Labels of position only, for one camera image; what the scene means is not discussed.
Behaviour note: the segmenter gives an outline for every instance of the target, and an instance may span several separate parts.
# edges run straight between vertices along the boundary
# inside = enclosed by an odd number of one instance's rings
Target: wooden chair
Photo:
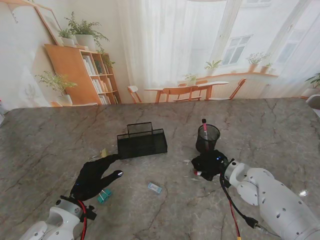
[[[163,89],[163,93],[166,94],[166,102],[169,102],[169,95],[181,95],[181,94],[189,94],[189,97],[174,100],[175,102],[191,101],[194,99],[197,99],[199,101],[201,96],[192,97],[192,92],[197,90],[198,90],[197,85],[183,86],[183,87],[168,87]]]
[[[208,82],[208,80],[197,81],[197,82],[195,82],[195,85],[206,84],[207,82]],[[178,87],[185,87],[185,86],[187,86],[186,83],[181,83],[178,85]]]
[[[137,93],[138,88],[137,88],[136,86],[128,86],[128,91],[129,91],[129,93],[130,93],[130,95],[131,95],[131,97],[132,97],[132,100],[133,100],[133,102],[134,102],[135,104],[137,103],[137,101],[136,101],[136,99],[135,99],[135,97],[134,97],[134,93],[135,93],[135,96],[136,96],[136,98],[138,99],[139,103],[142,103],[142,101],[141,101],[141,99],[140,99],[140,97],[139,97],[139,95],[138,95],[138,93]]]
[[[243,84],[246,82],[246,80],[247,80],[246,78],[242,78],[238,82],[238,86],[233,91],[233,93],[230,95],[230,97],[225,97],[225,98],[211,97],[211,98],[209,98],[209,100],[231,100],[231,99],[233,99],[236,96],[237,92],[240,90],[240,88],[243,86]]]

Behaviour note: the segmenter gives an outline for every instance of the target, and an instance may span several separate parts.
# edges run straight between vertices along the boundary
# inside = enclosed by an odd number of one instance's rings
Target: window sill
[[[260,7],[270,7],[271,2],[258,2],[258,3],[244,3],[242,8],[260,8]]]

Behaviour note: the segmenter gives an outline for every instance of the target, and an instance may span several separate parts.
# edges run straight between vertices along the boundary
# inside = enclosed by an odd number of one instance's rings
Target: black mesh basket
[[[207,136],[204,131],[204,126],[198,128],[198,138],[196,139],[195,148],[199,153],[205,153],[214,150],[217,140],[220,138],[220,131],[211,124],[206,125]]]
[[[151,122],[129,124],[128,133],[117,137],[120,159],[131,159],[153,154],[167,153],[164,130],[153,129]]]

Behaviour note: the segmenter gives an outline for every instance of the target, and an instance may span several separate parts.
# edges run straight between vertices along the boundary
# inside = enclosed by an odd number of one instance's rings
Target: black glove
[[[123,175],[122,171],[116,170],[101,179],[110,164],[118,159],[118,154],[113,154],[96,161],[86,162],[71,189],[70,196],[80,201],[86,201],[97,196],[101,190]]]
[[[201,153],[196,158],[192,159],[194,169],[201,173],[201,177],[205,180],[212,181],[215,175],[222,171],[222,161],[227,157],[218,150],[211,150]]]

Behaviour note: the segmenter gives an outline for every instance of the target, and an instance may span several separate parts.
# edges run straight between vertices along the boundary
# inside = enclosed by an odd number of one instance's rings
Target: wooden table
[[[197,91],[199,90],[206,90],[205,93],[205,100],[209,100],[209,98],[211,98],[211,93],[212,93],[212,87],[214,85],[224,85],[224,84],[228,84],[228,81],[213,81],[213,82],[207,82],[207,83],[203,83],[203,84],[199,84]],[[177,86],[177,87],[172,87],[172,88],[183,88],[183,86]],[[159,103],[160,100],[160,96],[161,94],[164,93],[164,87],[162,88],[146,88],[145,91],[156,91],[156,97],[155,97],[155,103]]]

